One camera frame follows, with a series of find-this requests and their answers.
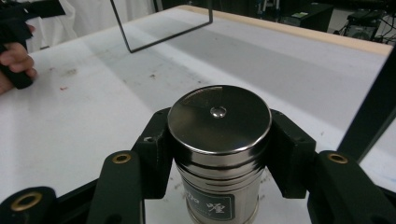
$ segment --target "white curtain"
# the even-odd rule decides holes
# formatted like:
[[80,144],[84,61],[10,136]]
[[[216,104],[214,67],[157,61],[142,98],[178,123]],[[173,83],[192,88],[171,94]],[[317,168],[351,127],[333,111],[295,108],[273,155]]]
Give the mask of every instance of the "white curtain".
[[[27,22],[35,27],[34,37],[28,41],[29,52],[117,25],[110,0],[60,0],[60,2],[66,12],[65,16],[37,18]],[[121,21],[131,21],[154,12],[152,0],[114,0],[114,2]]]

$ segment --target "white tabletop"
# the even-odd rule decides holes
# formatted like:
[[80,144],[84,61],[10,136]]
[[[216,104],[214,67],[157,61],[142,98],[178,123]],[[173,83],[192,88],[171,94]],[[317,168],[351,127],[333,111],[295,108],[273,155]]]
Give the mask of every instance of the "white tabletop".
[[[134,45],[206,19],[174,8],[125,29]],[[221,17],[134,54],[114,27],[32,56],[39,79],[0,97],[0,201],[36,186],[61,196],[94,180],[105,157],[130,149],[155,111],[214,84],[256,92],[316,139],[317,151],[336,149],[387,57]],[[393,191],[395,126],[361,164]],[[255,223],[309,223],[306,200],[281,198],[268,172],[259,196]],[[192,223],[175,167],[165,198],[146,201],[146,209],[147,223]]]

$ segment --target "metal canister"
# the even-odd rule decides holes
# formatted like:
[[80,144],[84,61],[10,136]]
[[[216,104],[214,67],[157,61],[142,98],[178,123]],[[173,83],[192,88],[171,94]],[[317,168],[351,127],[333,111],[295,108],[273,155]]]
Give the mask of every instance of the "metal canister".
[[234,86],[201,88],[172,106],[168,128],[195,223],[254,220],[271,120],[263,99]]

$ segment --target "brass ring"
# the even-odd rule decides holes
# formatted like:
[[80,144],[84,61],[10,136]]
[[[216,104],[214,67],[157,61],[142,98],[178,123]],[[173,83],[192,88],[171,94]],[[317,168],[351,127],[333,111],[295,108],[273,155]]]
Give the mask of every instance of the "brass ring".
[[[30,198],[30,197],[33,197],[32,201],[30,201],[29,203],[21,203],[23,200]],[[42,198],[43,198],[43,195],[37,191],[23,194],[17,200],[15,200],[14,203],[12,203],[11,209],[12,209],[12,211],[15,211],[15,212],[20,212],[20,211],[29,209],[29,208],[35,206],[36,204],[38,204]]]
[[121,163],[125,163],[125,162],[129,161],[131,158],[132,157],[129,154],[121,153],[121,154],[113,157],[112,161],[116,164],[121,164]]
[[330,153],[329,155],[327,155],[327,157],[329,158],[329,160],[333,161],[333,162],[337,162],[340,164],[346,164],[347,163],[347,158],[345,158],[344,156],[341,156],[337,153]]

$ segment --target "tin can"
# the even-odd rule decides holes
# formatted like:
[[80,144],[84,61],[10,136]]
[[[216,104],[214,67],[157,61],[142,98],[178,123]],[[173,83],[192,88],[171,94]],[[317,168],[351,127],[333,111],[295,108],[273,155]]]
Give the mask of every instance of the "tin can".
[[172,106],[168,128],[195,223],[254,220],[271,120],[263,99],[234,86],[201,88]]

